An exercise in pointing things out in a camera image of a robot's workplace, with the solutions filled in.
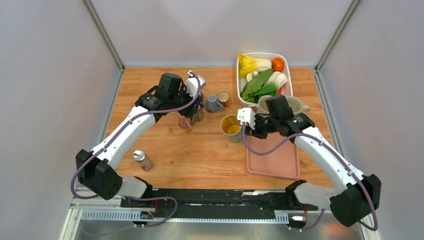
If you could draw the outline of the blue butterfly mug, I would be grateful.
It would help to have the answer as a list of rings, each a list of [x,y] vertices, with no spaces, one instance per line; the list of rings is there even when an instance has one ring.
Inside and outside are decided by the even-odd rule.
[[[239,143],[242,141],[242,126],[236,115],[226,115],[220,122],[220,129],[230,142]]]

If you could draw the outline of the tall white floral mug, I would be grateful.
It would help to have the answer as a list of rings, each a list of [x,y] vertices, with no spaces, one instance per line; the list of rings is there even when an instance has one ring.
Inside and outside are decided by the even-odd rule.
[[[286,96],[286,100],[294,115],[300,113],[308,114],[310,112],[310,106],[303,104],[299,98],[295,96]]]

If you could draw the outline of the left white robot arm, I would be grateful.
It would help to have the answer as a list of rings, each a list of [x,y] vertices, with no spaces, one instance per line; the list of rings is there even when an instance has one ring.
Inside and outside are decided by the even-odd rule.
[[[127,117],[118,127],[91,150],[81,149],[76,157],[76,172],[72,176],[70,190],[75,198],[75,182],[91,190],[93,197],[110,200],[115,196],[133,198],[140,207],[153,201],[153,193],[147,183],[136,177],[121,176],[116,172],[120,161],[137,139],[168,113],[178,112],[189,119],[202,101],[201,90],[206,81],[193,71],[186,81],[176,74],[166,72],[159,83],[139,96]]]

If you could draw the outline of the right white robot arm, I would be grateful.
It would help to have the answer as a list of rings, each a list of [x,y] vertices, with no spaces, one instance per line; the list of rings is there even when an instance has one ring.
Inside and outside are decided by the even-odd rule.
[[[377,231],[376,210],[380,204],[381,180],[375,174],[365,175],[349,163],[306,114],[293,112],[284,95],[271,96],[265,103],[268,108],[265,115],[249,107],[237,111],[243,141],[249,152],[266,156],[291,142],[314,160],[334,186],[328,188],[297,180],[285,189],[286,205],[291,209],[298,209],[303,204],[316,206],[322,212],[330,210],[346,227],[359,223],[370,231]],[[265,152],[253,150],[247,141],[248,136],[266,139],[273,133],[283,136],[283,140]]]

